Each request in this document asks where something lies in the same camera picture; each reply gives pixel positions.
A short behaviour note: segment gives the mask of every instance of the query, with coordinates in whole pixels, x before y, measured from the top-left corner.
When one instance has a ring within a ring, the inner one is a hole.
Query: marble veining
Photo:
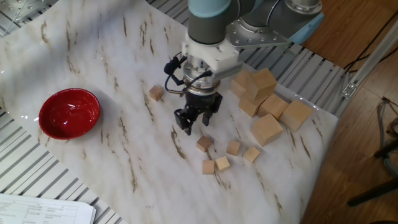
[[[60,0],[0,40],[0,106],[128,223],[299,223],[337,118],[301,98],[314,113],[250,164],[243,153],[261,148],[250,133],[258,118],[239,110],[227,79],[210,125],[196,122],[187,136],[173,115],[185,101],[149,97],[185,31],[143,0]],[[98,97],[100,119],[81,138],[50,139],[40,107],[70,87]],[[280,85],[276,92],[300,99]],[[202,134],[214,142],[206,154],[196,148]],[[226,155],[231,139],[242,143],[236,157]],[[201,174],[202,160],[225,155],[230,170]]]

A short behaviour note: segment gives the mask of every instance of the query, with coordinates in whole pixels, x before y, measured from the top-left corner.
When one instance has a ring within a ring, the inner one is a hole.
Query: wooden block
[[[214,174],[214,161],[203,161],[202,174]]]
[[[268,68],[248,77],[247,89],[252,100],[260,100],[274,93],[277,81]]]
[[[229,169],[229,162],[226,156],[216,159],[217,169],[220,172],[224,172]]]
[[[207,152],[211,146],[212,142],[211,140],[206,137],[202,136],[198,141],[197,141],[197,148],[202,150],[203,152]]]
[[[243,93],[246,92],[248,76],[251,75],[251,72],[247,70],[241,70],[241,72],[231,81],[231,91],[237,96],[241,97]]]
[[[293,101],[280,116],[279,121],[291,131],[297,131],[311,115],[312,109],[300,100]]]
[[[154,99],[155,101],[158,101],[161,99],[163,96],[163,90],[159,86],[154,86],[149,90],[149,96]]]
[[[239,108],[241,108],[244,112],[246,112],[250,117],[254,117],[257,114],[259,107],[267,97],[261,98],[260,100],[252,100],[250,93],[245,92],[241,100],[239,101]]]
[[[226,148],[226,153],[231,155],[238,155],[239,147],[241,147],[241,143],[237,141],[230,141],[228,147]]]
[[[274,115],[276,120],[279,120],[280,116],[288,107],[288,105],[288,103],[279,98],[277,95],[271,94],[271,96],[268,96],[268,98],[261,104],[257,116],[261,118],[270,113]]]
[[[267,114],[254,122],[251,133],[261,146],[276,140],[284,129],[272,114]]]
[[[244,154],[244,157],[249,161],[249,162],[251,162],[251,163],[253,163],[256,159],[257,159],[257,157],[259,156],[259,154],[260,154],[260,151],[258,151],[257,149],[256,149],[256,147],[250,147],[247,151],[246,151],[246,153]]]

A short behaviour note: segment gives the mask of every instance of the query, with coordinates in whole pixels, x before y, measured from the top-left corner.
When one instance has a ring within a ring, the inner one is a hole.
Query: red bowl
[[[94,94],[80,88],[59,91],[44,102],[39,113],[42,131],[54,139],[73,139],[86,134],[100,116]]]

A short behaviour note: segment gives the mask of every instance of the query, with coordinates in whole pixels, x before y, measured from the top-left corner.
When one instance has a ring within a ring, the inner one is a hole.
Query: large wooden cube
[[[229,162],[226,156],[216,159],[217,169],[220,172],[224,172],[229,169]]]
[[[274,93],[277,81],[268,68],[248,77],[247,89],[252,100],[260,100]]]
[[[261,98],[260,100],[252,100],[250,93],[247,91],[241,97],[239,101],[239,108],[246,112],[250,117],[254,117],[257,114],[259,107],[267,97]]]
[[[279,120],[288,105],[288,103],[273,93],[260,105],[257,116],[261,118],[270,113],[276,120]]]
[[[246,153],[244,154],[244,157],[250,162],[253,163],[257,157],[260,155],[260,151],[256,149],[256,147],[250,147]]]
[[[206,136],[202,136],[198,141],[197,141],[197,148],[200,149],[202,152],[207,152],[212,144],[212,141],[210,138]]]
[[[231,81],[231,91],[237,96],[241,97],[243,93],[246,92],[248,76],[250,76],[250,72],[247,70],[241,70],[241,72]]]
[[[226,149],[226,153],[236,156],[236,155],[238,155],[240,147],[241,147],[241,143],[240,142],[232,140],[228,144],[228,147]]]
[[[267,114],[254,122],[251,133],[261,146],[276,140],[284,129],[272,114]]]
[[[202,174],[214,174],[214,161],[203,161]]]
[[[279,121],[291,131],[297,131],[311,115],[312,109],[300,100],[293,101],[280,116]]]

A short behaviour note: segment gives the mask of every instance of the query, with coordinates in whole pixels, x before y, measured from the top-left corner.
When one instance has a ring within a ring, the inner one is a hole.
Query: white paper sheet
[[[0,224],[92,224],[94,216],[83,202],[0,194]]]

